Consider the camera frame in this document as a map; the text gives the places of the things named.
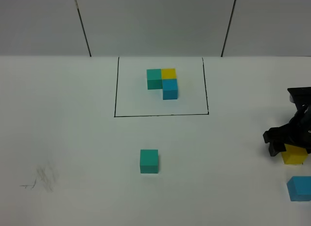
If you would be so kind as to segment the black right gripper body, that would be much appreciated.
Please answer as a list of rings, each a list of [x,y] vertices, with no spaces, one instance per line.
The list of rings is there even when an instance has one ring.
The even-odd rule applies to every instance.
[[[296,104],[296,113],[286,124],[285,143],[310,148],[311,147],[311,105]]]

